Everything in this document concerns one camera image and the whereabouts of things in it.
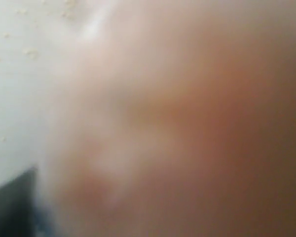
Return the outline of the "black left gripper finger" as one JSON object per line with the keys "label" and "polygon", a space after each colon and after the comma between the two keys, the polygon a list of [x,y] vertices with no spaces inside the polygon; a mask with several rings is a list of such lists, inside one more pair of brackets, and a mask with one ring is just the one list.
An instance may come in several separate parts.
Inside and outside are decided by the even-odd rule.
{"label": "black left gripper finger", "polygon": [[36,170],[0,186],[0,237],[34,237]]}

